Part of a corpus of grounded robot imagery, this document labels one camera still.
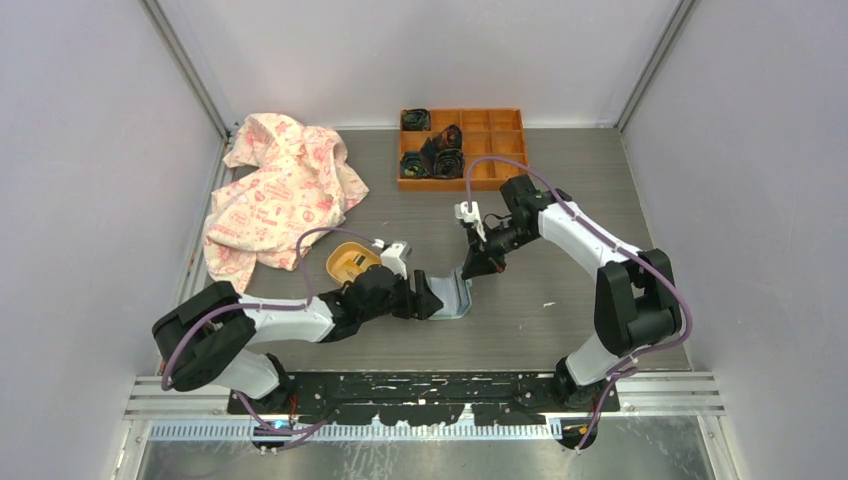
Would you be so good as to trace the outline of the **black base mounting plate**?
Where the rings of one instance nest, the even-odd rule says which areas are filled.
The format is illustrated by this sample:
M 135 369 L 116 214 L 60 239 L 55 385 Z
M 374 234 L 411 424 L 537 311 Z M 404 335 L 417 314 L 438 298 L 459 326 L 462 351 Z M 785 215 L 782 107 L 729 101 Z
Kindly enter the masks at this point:
M 549 414 L 590 415 L 596 406 L 616 411 L 615 390 L 605 383 L 574 387 L 546 372 L 295 372 L 281 398 L 236 396 L 230 414 L 254 409 L 262 418 L 291 415 L 304 423 L 364 426 L 452 425 L 469 411 L 476 426 L 541 425 Z

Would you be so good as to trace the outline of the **yellow oval tray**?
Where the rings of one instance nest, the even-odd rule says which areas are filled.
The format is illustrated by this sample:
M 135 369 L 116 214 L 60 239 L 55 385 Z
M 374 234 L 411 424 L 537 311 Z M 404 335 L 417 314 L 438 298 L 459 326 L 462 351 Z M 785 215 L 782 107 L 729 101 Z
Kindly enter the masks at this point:
M 380 257 L 357 242 L 339 245 L 328 257 L 325 268 L 331 279 L 339 286 L 352 282 L 373 265 L 380 265 Z

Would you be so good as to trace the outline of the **pink patterned cloth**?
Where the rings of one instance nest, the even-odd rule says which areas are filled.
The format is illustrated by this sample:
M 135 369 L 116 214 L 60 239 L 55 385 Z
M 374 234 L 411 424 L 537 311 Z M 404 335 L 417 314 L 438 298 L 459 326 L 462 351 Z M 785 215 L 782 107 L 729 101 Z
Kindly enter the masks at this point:
M 259 264 L 294 270 L 369 193 L 338 132 L 283 114 L 248 115 L 223 162 L 252 171 L 212 192 L 203 256 L 211 279 L 239 293 Z

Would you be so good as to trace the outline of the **dark rolled sock bottom-middle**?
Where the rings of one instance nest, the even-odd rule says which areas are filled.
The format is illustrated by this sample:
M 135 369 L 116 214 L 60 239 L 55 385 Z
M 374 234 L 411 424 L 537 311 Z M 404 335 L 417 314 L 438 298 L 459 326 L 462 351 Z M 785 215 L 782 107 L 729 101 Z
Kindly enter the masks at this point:
M 461 149 L 450 148 L 436 153 L 431 176 L 437 179 L 462 178 L 465 172 L 465 155 Z

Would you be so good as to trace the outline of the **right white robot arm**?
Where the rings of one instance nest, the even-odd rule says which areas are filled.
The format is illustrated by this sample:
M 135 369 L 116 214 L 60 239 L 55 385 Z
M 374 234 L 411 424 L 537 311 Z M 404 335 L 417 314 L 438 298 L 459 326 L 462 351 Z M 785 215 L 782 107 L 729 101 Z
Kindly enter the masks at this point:
M 594 332 L 558 361 L 552 380 L 558 403 L 580 410 L 624 358 L 681 330 L 680 302 L 670 290 L 670 259 L 659 249 L 619 242 L 564 191 L 542 191 L 527 174 L 508 179 L 500 193 L 508 213 L 496 226 L 486 224 L 474 201 L 454 207 L 469 245 L 461 276 L 469 280 L 501 273 L 508 253 L 538 239 L 560 248 L 590 275 Z

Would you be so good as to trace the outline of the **light green card holder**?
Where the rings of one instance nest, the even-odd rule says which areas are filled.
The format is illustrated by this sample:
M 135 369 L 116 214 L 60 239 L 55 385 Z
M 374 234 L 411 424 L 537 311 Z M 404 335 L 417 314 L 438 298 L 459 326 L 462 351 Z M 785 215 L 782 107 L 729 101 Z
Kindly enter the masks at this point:
M 430 290 L 442 302 L 442 307 L 429 320 L 456 320 L 467 314 L 472 306 L 472 281 L 462 278 L 461 266 L 455 267 L 445 277 L 427 275 L 426 279 Z

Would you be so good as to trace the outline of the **dark rolled sock bottom-left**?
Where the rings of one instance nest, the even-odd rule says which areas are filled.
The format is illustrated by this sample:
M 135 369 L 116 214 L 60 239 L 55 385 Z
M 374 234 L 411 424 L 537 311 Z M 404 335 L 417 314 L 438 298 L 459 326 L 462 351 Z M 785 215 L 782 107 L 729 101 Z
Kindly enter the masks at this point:
M 403 179 L 429 178 L 430 173 L 418 151 L 406 151 L 399 161 L 399 177 Z

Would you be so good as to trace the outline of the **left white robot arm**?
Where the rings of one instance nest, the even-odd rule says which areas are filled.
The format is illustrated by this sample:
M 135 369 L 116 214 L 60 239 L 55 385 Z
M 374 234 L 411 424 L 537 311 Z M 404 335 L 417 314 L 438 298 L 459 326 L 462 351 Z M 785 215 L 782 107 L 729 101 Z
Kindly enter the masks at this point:
M 152 335 L 165 363 L 161 387 L 190 392 L 207 385 L 231 390 L 259 412 L 285 409 L 294 383 L 273 354 L 250 346 L 276 341 L 332 343 L 371 320 L 427 320 L 444 306 L 428 278 L 405 278 L 373 266 L 354 280 L 302 300 L 241 295 L 218 281 L 157 320 Z

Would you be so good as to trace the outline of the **dark rolled sock top-left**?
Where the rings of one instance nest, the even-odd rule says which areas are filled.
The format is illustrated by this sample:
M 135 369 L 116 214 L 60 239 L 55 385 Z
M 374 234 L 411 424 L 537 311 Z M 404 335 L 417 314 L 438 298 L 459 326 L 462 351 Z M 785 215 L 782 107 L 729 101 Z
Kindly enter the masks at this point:
M 405 109 L 400 115 L 402 131 L 430 131 L 431 114 L 424 108 Z

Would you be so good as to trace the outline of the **yellow credit card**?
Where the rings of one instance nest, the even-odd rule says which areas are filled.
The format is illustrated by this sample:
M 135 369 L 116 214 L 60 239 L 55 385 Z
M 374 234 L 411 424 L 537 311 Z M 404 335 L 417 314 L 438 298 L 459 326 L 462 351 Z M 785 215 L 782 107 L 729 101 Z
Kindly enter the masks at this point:
M 370 257 L 357 254 L 342 259 L 336 266 L 335 273 L 342 282 L 353 281 L 372 264 L 373 261 Z

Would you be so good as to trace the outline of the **dark rolled sock middle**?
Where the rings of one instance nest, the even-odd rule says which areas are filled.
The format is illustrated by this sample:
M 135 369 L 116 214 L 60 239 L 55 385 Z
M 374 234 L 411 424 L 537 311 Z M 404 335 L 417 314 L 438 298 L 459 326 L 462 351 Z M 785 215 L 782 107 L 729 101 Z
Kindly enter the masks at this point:
M 447 150 L 461 150 L 462 143 L 463 134 L 460 127 L 450 124 L 440 132 L 433 132 L 428 136 L 419 152 L 425 158 L 436 158 Z

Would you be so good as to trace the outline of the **orange compartment organizer box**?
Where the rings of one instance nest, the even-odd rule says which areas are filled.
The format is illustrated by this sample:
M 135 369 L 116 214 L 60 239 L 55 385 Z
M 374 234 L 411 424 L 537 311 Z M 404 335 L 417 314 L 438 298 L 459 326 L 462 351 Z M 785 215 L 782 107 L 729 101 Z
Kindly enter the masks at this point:
M 474 191 L 495 191 L 508 178 L 519 175 L 515 166 L 493 162 L 493 157 L 507 158 L 515 163 L 529 164 L 521 111 L 514 108 L 435 108 L 431 114 L 430 131 L 399 133 L 397 185 L 404 192 L 451 192 L 470 186 Z M 465 172 L 462 178 L 437 179 L 431 176 L 434 158 L 422 158 L 429 178 L 399 177 L 399 161 L 406 151 L 418 151 L 433 132 L 450 124 L 460 127 L 463 134 L 462 151 Z

